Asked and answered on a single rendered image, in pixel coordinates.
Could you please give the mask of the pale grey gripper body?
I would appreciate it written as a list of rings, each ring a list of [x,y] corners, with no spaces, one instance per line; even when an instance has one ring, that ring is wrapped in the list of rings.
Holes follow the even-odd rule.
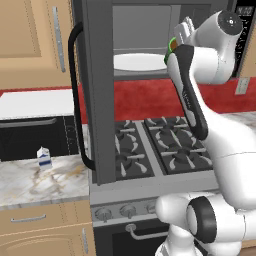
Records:
[[[194,32],[194,25],[189,17],[185,17],[183,22],[178,24],[174,28],[174,35],[176,37],[176,42],[178,45],[184,44],[185,41]]]

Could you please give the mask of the green round item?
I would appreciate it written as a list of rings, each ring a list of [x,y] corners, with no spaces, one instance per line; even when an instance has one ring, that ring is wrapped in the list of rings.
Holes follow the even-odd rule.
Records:
[[[173,50],[177,47],[177,41],[176,41],[176,38],[173,37],[169,43],[168,43],[168,47],[167,47],[167,51],[166,51],[166,54],[165,54],[165,57],[164,57],[164,63],[167,63],[168,62],[168,58],[170,56],[170,54],[173,52]]]

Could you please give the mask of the grey microwave oven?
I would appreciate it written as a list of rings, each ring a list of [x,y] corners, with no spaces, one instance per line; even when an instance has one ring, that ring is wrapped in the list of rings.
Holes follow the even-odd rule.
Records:
[[[256,19],[256,0],[153,0],[151,5],[115,5],[113,7],[113,51],[117,54],[151,53],[165,55],[174,37],[174,28],[185,17],[199,27],[220,10],[229,10],[243,20],[244,30],[236,46],[235,77],[240,75],[248,47],[252,22]],[[122,71],[114,68],[117,80],[165,78],[166,68],[158,71]]]

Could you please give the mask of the white microwave turntable plate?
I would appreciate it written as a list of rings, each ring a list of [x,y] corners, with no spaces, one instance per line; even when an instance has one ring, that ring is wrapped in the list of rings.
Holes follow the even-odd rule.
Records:
[[[114,56],[114,68],[122,71],[164,70],[164,56],[151,53],[129,53]]]

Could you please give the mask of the dark grey microwave door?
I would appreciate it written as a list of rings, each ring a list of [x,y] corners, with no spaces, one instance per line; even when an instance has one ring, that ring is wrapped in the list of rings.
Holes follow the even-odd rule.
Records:
[[[86,103],[97,184],[116,180],[112,0],[83,0],[88,86]]]

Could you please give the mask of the black oven door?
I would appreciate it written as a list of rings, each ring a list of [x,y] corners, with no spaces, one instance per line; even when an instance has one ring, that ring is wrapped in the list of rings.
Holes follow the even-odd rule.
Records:
[[[166,237],[135,240],[125,230],[127,224],[136,225],[137,235],[167,232],[169,225],[158,219],[94,227],[96,256],[155,256]]]

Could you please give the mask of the beige base cupboard door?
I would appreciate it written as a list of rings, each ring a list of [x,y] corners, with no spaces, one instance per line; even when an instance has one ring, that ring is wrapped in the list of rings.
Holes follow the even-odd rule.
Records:
[[[82,229],[86,229],[88,254]],[[91,223],[0,236],[0,256],[96,256]]]

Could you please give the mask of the grey stove with black hob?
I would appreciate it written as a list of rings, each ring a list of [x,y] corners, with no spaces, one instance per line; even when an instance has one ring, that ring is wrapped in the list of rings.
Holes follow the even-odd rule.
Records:
[[[96,169],[90,174],[93,227],[157,219],[146,206],[159,196],[217,188],[208,152],[183,117],[114,121],[114,127],[116,180],[98,185]],[[136,208],[131,219],[120,214],[125,205]],[[100,208],[112,212],[106,223],[95,216]]]

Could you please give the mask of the white and blue milk carton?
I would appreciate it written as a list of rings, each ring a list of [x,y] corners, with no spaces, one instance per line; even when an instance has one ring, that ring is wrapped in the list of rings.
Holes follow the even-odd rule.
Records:
[[[41,170],[47,170],[52,167],[50,151],[47,148],[41,147],[37,151],[37,160]]]

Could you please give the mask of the beige drawer front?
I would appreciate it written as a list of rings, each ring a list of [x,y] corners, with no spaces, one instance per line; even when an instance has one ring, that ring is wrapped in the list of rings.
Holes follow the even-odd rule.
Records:
[[[10,219],[36,217],[46,214],[40,221],[11,223]],[[0,211],[0,235],[34,231],[92,221],[88,200],[34,206],[14,210]]]

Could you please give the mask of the beige wall cupboard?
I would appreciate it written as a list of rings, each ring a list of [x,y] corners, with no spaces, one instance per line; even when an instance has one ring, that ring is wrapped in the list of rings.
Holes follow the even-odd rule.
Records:
[[[251,34],[240,77],[256,77],[256,26]]]

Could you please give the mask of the grey wall socket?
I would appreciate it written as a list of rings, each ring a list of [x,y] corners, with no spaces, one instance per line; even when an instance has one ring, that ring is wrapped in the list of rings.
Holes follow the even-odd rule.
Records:
[[[239,78],[236,86],[236,95],[245,95],[250,82],[249,77]]]

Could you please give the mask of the beige wall cupboard door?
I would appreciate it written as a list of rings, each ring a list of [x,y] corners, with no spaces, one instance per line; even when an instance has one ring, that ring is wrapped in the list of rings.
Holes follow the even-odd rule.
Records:
[[[52,7],[57,6],[65,68],[56,46]],[[0,90],[69,86],[71,0],[0,0]]]

